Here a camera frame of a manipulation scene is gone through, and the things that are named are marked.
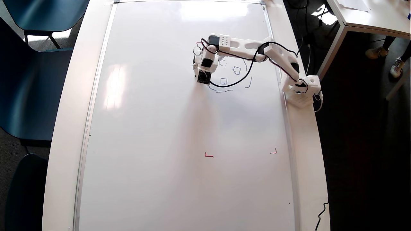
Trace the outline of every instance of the whiteboard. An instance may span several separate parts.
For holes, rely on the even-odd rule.
[[[256,63],[228,89],[196,83],[192,51],[211,33],[270,35],[256,3],[116,5],[97,74],[76,229],[295,230],[277,69]],[[212,81],[233,83],[248,68],[224,58]]]

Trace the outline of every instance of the blue chair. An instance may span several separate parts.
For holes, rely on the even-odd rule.
[[[6,231],[41,231],[47,165],[35,154],[19,162],[6,200]]]
[[[0,32],[0,127],[22,145],[50,146],[72,49],[35,51],[2,18]]]
[[[49,36],[60,49],[53,32],[72,28],[84,15],[89,0],[3,0],[18,27],[28,35]]]

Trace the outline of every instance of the robotic arm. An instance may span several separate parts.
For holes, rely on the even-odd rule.
[[[276,66],[287,73],[287,76],[281,79],[280,88],[286,93],[290,103],[305,107],[313,103],[314,94],[320,94],[321,86],[318,76],[300,78],[296,57],[274,42],[271,37],[261,42],[231,38],[229,35],[211,34],[207,42],[202,39],[202,44],[203,48],[194,53],[193,60],[194,76],[199,83],[210,84],[211,74],[215,72],[219,60],[226,56],[253,60],[253,62],[264,62],[271,59]]]

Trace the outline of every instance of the sneaker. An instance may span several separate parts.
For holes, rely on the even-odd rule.
[[[404,67],[405,63],[401,60],[401,57],[398,57],[395,60],[394,65],[391,67],[390,74],[394,78],[398,78],[401,75],[402,68]]]
[[[365,55],[369,59],[377,59],[379,57],[386,57],[388,55],[388,51],[386,51],[385,48],[380,46],[380,47],[377,47],[377,48],[368,49],[365,52]]]

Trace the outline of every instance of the chair leg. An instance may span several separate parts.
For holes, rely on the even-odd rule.
[[[391,89],[390,93],[386,96],[386,100],[390,101],[394,95],[397,93],[398,89],[407,81],[407,79],[411,76],[411,67],[410,70],[408,70],[408,73],[405,75],[403,73],[403,76],[398,80],[398,82],[395,84],[395,86]]]
[[[61,47],[58,45],[58,43],[55,41],[53,36],[49,35],[50,40],[53,42],[53,44],[57,47],[57,49],[61,49]]]

